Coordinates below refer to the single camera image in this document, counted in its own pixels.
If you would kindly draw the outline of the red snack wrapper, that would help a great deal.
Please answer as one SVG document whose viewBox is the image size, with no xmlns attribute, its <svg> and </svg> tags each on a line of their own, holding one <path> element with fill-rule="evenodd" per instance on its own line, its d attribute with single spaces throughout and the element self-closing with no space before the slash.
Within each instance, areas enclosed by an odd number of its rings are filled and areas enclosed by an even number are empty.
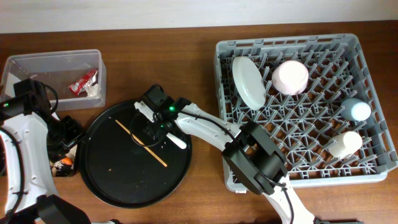
<svg viewBox="0 0 398 224">
<path fill-rule="evenodd" d="M 79 96 L 83 91 L 86 91 L 86 89 L 89 86 L 92 86 L 93 84 L 96 83 L 96 76 L 98 74 L 97 69 L 91 69 L 88 72 L 86 72 L 80 79 L 77 81 L 73 82 L 68 86 L 68 89 L 75 95 Z"/>
</svg>

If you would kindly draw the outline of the grey plate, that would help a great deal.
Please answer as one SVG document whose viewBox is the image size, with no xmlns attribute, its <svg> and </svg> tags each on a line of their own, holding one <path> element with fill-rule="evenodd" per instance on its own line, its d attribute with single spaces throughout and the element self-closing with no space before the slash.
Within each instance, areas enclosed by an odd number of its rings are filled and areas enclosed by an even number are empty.
<svg viewBox="0 0 398 224">
<path fill-rule="evenodd" d="M 266 102 L 266 88 L 256 64 L 248 57 L 236 57 L 232 64 L 236 89 L 251 110 L 259 110 Z"/>
</svg>

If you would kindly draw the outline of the blue cup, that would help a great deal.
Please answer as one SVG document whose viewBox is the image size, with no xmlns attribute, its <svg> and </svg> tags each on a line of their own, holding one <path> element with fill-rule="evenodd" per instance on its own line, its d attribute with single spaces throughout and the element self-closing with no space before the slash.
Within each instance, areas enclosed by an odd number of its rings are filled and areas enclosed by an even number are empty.
<svg viewBox="0 0 398 224">
<path fill-rule="evenodd" d="M 364 121 L 371 115 L 371 107 L 357 98 L 348 98 L 341 105 L 344 107 L 344 110 L 341 112 L 344 119 Z"/>
</svg>

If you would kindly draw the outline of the small white cup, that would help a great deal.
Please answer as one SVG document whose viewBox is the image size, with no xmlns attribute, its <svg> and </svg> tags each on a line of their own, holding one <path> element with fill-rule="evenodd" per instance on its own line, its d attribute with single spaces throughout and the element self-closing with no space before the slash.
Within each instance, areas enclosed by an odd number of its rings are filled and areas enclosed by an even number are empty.
<svg viewBox="0 0 398 224">
<path fill-rule="evenodd" d="M 329 153 L 342 159 L 355 153 L 363 145 L 363 139 L 357 132 L 347 131 L 330 139 Z"/>
</svg>

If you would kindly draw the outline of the pink bowl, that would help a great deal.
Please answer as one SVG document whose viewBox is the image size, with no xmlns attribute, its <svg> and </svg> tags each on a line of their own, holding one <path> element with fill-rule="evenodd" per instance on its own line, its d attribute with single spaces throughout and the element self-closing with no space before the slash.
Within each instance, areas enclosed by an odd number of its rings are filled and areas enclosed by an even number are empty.
<svg viewBox="0 0 398 224">
<path fill-rule="evenodd" d="M 272 73 L 272 84 L 283 95 L 302 93 L 307 87 L 308 79 L 308 69 L 296 60 L 288 60 L 280 64 Z"/>
</svg>

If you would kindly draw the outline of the white plastic fork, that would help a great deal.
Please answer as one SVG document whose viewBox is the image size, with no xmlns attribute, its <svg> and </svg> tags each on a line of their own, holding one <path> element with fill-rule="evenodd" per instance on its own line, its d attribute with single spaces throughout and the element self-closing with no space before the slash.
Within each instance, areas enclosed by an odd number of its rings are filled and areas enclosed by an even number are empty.
<svg viewBox="0 0 398 224">
<path fill-rule="evenodd" d="M 187 144 L 183 140 L 174 136 L 172 133 L 167 133 L 166 137 L 169 138 L 176 146 L 178 146 L 181 149 L 185 149 L 187 147 Z"/>
</svg>

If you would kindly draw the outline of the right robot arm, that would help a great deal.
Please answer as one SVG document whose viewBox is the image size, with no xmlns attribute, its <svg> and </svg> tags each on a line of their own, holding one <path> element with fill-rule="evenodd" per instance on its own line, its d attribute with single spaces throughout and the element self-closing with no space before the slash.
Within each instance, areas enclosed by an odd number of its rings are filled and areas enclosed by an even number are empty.
<svg viewBox="0 0 398 224">
<path fill-rule="evenodd" d="M 286 156 L 261 125 L 223 121 L 186 98 L 173 100 L 160 85 L 152 85 L 134 106 L 155 133 L 178 147 L 185 148 L 178 135 L 186 134 L 219 149 L 239 182 L 252 193 L 265 196 L 283 223 L 316 222 L 292 187 Z"/>
</svg>

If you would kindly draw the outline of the white tissue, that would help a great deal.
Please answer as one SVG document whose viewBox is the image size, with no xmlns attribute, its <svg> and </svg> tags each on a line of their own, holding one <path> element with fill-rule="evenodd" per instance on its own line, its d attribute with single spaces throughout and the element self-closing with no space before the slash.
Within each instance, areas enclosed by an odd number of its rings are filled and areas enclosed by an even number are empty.
<svg viewBox="0 0 398 224">
<path fill-rule="evenodd" d="M 85 91 L 87 93 L 87 97 L 94 97 L 99 93 L 100 86 L 98 84 L 86 86 Z"/>
</svg>

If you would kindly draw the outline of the orange carrot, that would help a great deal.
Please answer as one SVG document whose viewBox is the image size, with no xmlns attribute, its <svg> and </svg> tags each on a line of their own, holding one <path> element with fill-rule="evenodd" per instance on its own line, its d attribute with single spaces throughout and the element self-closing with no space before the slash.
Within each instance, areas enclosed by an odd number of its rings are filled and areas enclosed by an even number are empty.
<svg viewBox="0 0 398 224">
<path fill-rule="evenodd" d="M 66 164 L 68 166 L 72 166 L 73 165 L 73 161 L 69 157 L 65 157 L 65 158 L 61 159 L 60 162 L 62 164 Z"/>
</svg>

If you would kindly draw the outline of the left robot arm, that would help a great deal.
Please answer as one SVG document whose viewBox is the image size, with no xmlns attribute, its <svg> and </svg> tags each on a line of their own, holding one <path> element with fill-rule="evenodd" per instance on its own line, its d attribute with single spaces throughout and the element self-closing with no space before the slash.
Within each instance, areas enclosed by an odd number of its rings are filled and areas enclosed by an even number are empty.
<svg viewBox="0 0 398 224">
<path fill-rule="evenodd" d="M 15 96 L 1 102 L 1 144 L 8 179 L 1 223 L 89 223 L 86 213 L 60 198 L 50 170 L 50 156 L 69 152 L 85 131 L 67 116 L 57 120 L 46 91 L 37 80 L 14 84 Z"/>
</svg>

